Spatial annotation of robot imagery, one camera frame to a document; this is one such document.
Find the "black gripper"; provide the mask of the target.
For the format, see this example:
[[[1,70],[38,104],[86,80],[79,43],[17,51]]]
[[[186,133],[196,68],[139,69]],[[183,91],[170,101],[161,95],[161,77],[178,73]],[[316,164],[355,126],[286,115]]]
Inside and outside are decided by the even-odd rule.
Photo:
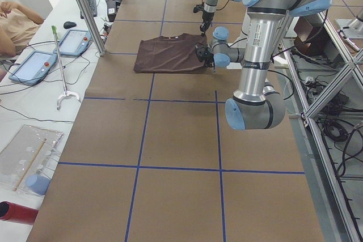
[[[206,31],[210,27],[212,21],[213,21],[214,13],[213,12],[206,12],[203,11],[202,14],[202,24],[200,26],[201,36],[206,36]]]
[[[205,52],[202,56],[204,60],[204,66],[212,68],[213,73],[216,73],[217,69],[214,63],[214,54],[211,52]]]

